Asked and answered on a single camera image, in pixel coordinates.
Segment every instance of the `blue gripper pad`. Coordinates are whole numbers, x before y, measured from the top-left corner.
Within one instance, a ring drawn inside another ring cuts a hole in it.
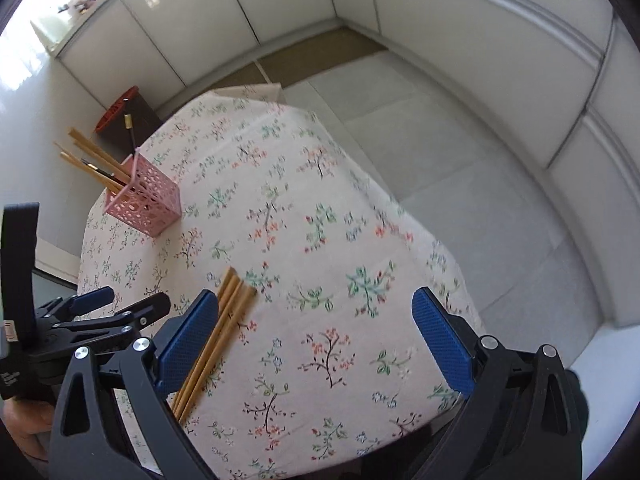
[[[447,383],[467,399],[476,386],[471,356],[439,307],[421,288],[414,292],[411,312]]]
[[[110,286],[104,286],[74,298],[69,312],[74,316],[84,316],[84,314],[110,304],[114,297],[113,289]]]
[[[187,312],[167,320],[156,339],[158,368],[156,373],[156,391],[163,397],[177,392],[187,378],[193,363],[207,342],[218,321],[218,298],[210,290],[203,290],[191,304]],[[174,332],[166,343],[161,332]]]

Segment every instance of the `human hand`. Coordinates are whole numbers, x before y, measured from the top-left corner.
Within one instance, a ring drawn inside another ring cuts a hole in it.
[[[4,425],[14,442],[26,455],[47,459],[47,452],[36,434],[51,431],[54,407],[42,400],[17,400],[4,402]]]

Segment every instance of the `silver screw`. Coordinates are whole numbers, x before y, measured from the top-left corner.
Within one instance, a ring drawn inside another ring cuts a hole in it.
[[[544,345],[542,347],[542,353],[547,357],[551,357],[551,358],[556,357],[558,355],[558,351],[555,348],[553,348],[551,345]]]
[[[496,348],[498,348],[498,340],[490,335],[484,336],[480,340],[480,344],[487,350],[495,350]]]
[[[140,337],[133,342],[133,349],[136,352],[142,352],[143,350],[149,348],[150,343],[151,341],[149,341],[149,339],[147,339],[146,337]]]
[[[89,349],[86,346],[81,346],[80,348],[76,349],[74,355],[76,356],[76,359],[84,359],[89,355]]]

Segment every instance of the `red lid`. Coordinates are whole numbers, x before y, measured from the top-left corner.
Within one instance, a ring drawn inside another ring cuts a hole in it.
[[[110,124],[111,121],[113,121],[117,117],[117,115],[119,115],[119,113],[124,108],[124,99],[133,99],[136,95],[138,95],[137,86],[132,86],[131,88],[129,88],[129,90],[124,92],[124,94],[122,94],[118,98],[118,100],[114,102],[113,105],[111,105],[111,108],[109,108],[104,113],[102,118],[98,121],[98,124],[95,125],[96,133],[99,134],[101,131],[103,131],[108,126],[108,124]]]

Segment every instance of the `gray floor tile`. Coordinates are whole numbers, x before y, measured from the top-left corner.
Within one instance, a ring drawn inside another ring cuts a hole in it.
[[[488,155],[507,150],[505,144],[482,119],[417,66],[388,50],[375,54],[373,57],[396,70],[402,77],[411,82],[418,92],[428,95],[434,102],[439,104],[452,118],[455,118],[467,133],[474,137],[474,140],[484,148]]]
[[[421,94],[345,126],[398,200],[484,156],[454,118]]]
[[[396,70],[369,56],[308,79],[341,121],[409,97],[415,86]]]
[[[553,248],[558,247],[568,235],[567,227],[540,185],[511,152],[495,155],[492,161],[530,205],[532,219],[546,228]]]
[[[508,348],[558,348],[571,365],[602,322],[598,300],[584,263],[565,240],[526,280],[481,314],[489,333]]]
[[[329,123],[325,124],[324,127],[331,134],[334,140],[340,144],[342,149],[349,155],[353,161],[359,165],[363,171],[369,174],[369,176],[375,180],[378,185],[385,190],[386,193],[393,195],[389,186],[386,184],[384,179],[378,173],[378,170],[373,165],[373,162],[367,156],[367,154],[362,150],[360,145],[356,142],[351,134],[347,131],[342,123]]]
[[[476,162],[402,205],[451,251],[481,311],[552,251],[544,226],[489,159]]]
[[[320,97],[309,81],[301,81],[285,88],[284,97],[290,106],[315,112],[320,122],[325,126],[340,122],[334,111],[329,108],[329,105]]]

